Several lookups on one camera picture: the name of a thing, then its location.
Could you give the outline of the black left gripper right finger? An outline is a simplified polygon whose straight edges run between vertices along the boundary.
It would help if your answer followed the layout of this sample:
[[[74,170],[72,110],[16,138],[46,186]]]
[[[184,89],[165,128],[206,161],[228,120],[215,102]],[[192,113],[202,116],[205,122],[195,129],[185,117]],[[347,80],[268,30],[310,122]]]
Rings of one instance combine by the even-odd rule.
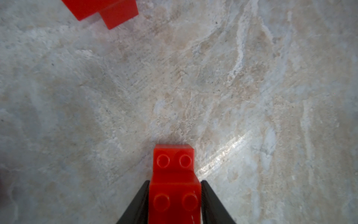
[[[236,224],[206,180],[201,181],[203,224]]]

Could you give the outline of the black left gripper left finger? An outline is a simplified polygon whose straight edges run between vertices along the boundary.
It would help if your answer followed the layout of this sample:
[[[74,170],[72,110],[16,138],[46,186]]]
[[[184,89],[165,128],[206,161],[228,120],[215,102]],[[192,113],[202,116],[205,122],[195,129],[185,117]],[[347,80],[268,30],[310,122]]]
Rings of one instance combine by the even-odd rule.
[[[146,180],[117,224],[148,224],[149,184]]]

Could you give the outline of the red 2x2 lego brick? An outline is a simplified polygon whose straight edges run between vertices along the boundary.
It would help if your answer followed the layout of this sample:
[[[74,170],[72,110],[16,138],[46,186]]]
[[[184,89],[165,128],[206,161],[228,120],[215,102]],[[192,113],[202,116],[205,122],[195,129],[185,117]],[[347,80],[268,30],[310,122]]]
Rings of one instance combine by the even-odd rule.
[[[109,30],[132,19],[139,14],[135,0],[119,1],[101,10],[101,18]]]
[[[199,224],[201,183],[194,172],[154,173],[149,186],[149,224]]]

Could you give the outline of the red 2x4 lego brick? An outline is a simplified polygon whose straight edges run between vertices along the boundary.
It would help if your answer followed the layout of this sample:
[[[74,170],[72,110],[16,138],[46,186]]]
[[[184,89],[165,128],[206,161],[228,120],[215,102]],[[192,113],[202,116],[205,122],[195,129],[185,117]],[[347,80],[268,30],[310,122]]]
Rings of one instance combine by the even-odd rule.
[[[120,0],[62,0],[70,12],[80,21]]]

